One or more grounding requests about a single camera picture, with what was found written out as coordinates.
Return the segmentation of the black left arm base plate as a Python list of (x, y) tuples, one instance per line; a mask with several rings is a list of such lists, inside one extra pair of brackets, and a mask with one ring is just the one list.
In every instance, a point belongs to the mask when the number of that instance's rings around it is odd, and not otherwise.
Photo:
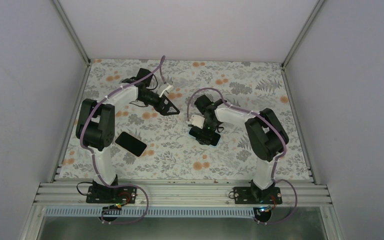
[(88, 188), (85, 201), (88, 204), (134, 204), (137, 190), (132, 185), (110, 188), (94, 182)]

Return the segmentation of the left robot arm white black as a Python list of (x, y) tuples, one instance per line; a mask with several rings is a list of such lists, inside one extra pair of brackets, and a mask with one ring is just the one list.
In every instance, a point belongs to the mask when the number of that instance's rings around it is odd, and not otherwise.
[(154, 71), (140, 68), (137, 75), (122, 80), (116, 90), (101, 101), (86, 98), (82, 101), (76, 127), (80, 146), (89, 151), (95, 176), (92, 188), (104, 201), (111, 203), (119, 197), (118, 177), (113, 169), (107, 148), (115, 138), (116, 109), (139, 101), (152, 106), (162, 116), (180, 114), (180, 110), (162, 93), (149, 88)]

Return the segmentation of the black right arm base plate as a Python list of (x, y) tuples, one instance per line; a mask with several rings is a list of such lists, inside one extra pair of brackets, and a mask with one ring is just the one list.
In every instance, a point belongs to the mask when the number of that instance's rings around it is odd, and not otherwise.
[(279, 187), (271, 187), (265, 190), (251, 187), (234, 187), (228, 193), (236, 205), (280, 205), (283, 203)]

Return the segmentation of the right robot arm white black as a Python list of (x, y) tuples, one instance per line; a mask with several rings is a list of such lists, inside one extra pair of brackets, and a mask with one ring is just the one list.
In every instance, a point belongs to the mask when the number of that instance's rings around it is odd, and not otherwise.
[(195, 100), (200, 115), (190, 117), (189, 135), (201, 145), (217, 146), (222, 124), (232, 124), (245, 132), (251, 150), (257, 157), (256, 174), (250, 183), (251, 198), (258, 204), (270, 197), (275, 187), (275, 158), (285, 153), (289, 136), (270, 108), (256, 113), (240, 110), (237, 106), (226, 106), (222, 99), (211, 101), (206, 95)]

